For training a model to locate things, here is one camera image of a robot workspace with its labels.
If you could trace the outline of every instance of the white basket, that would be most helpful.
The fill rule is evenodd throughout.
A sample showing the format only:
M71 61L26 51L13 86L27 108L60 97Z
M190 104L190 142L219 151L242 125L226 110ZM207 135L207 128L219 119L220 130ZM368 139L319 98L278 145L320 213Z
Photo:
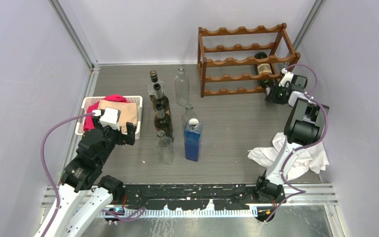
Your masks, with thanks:
M136 128L136 133L134 135L134 139L138 140L140 139L140 126L142 124L142 112L143 112L143 98L141 96L123 96L127 102L130 103L135 103L139 106L138 109L138 121L137 121L137 128ZM85 114L86 111L88 110L88 107L91 105L94 105L98 103L100 100L104 99L105 96L99 96L99 97L86 97L83 99L82 102L82 109L83 113ZM76 129L75 129L75 134L82 136L84 131L83 131L83 123L85 122L85 118L81 118L79 122L76 123Z

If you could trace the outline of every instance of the white cloth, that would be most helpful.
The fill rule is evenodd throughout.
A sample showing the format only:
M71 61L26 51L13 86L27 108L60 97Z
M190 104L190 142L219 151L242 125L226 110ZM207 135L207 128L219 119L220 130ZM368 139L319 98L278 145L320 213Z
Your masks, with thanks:
M248 158L263 167L271 167L284 145L284 139L284 133L278 132L272 139L273 147L256 147L249 152ZM318 174L321 170L326 170L327 165L329 165L329 161L326 156L325 148L322 143L319 143L316 146L307 148L297 158L293 167L288 171L287 181L297 179L309 169Z

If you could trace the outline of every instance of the tall glass bottle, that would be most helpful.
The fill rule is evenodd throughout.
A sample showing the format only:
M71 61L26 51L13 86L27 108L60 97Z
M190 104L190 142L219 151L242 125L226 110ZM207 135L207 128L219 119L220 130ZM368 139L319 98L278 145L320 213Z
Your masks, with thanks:
M161 103L156 104L156 116L154 117L154 127L156 131L164 131L166 136L174 142L174 129L172 128L172 120L169 114L163 110Z
M149 86L148 86L148 92L149 92L149 97L152 101L154 98L153 85L155 83L158 83L160 85L160 87L162 88L162 94L165 94L165 90L164 90L165 83L163 83L163 81L157 79L157 72L155 70L150 71L150 77L151 77L151 81L150 81Z
M257 59L264 59L266 57L267 57L267 55L264 52L259 52L259 53L255 54L255 58L257 58ZM259 75L261 73L272 74L271 65L269 65L268 63L262 63L259 65L254 65L254 70L255 70L256 75ZM274 85L274 80L272 80L272 79L265 79L265 80L260 81L260 86L265 88L265 96L269 95L273 85Z
M182 131L185 130L185 126L187 125L187 123L190 119L197 119L198 118L197 114L194 112L194 110L192 110L193 109L192 104L187 104L185 106L185 109L186 109L186 111L181 117Z
M189 120L184 131L185 159L198 161L201 152L201 138L204 123L196 118Z
M190 102L190 79L185 76L184 67L178 67L178 75L175 77L175 93L177 104L184 107Z
M159 161L165 164L172 164L174 161L174 149L172 140L166 136L164 131L157 132L156 150Z
M163 109L165 110L165 113L169 114L171 116L171 111L169 109L169 99L166 95L162 94L161 86L159 83L155 83L153 85L154 90L154 98L152 99L152 106L153 110L156 112L156 105L158 103L161 103L163 105Z

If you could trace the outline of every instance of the white wall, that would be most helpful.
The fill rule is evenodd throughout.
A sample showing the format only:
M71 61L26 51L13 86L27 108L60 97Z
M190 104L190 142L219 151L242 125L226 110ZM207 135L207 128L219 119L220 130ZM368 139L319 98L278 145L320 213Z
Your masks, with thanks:
M326 1L300 53L319 76L316 97L330 106L331 165L322 176L351 236L379 236L379 0Z
M294 40L314 3L314 0L64 1L72 6L92 50L103 64L195 63L198 27L209 30L274 27L286 22L288 35ZM268 43L275 36L239 38L216 38L215 43L207 42L205 46ZM246 56L251 55L242 53L235 58Z
M47 0L0 0L0 236L37 231L48 184L41 139L77 113L88 73ZM55 178L71 132L63 126L46 144Z

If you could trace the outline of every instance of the pink cloth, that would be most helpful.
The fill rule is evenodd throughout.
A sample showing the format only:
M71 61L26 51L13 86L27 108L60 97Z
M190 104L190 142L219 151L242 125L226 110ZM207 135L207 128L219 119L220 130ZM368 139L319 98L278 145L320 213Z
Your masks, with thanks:
M109 95L109 96L106 96L104 98L104 100L113 101L113 102L128 103L127 100L124 97L122 97L121 95ZM89 106L88 110L86 112L91 113L93 110L97 110L98 105L99 105L99 102L94 104L94 105ZM95 128L95 126L94 126L94 123L92 122L92 116L87 116L85 118L85 122L83 123L83 131L86 132L86 131L94 129L94 128Z

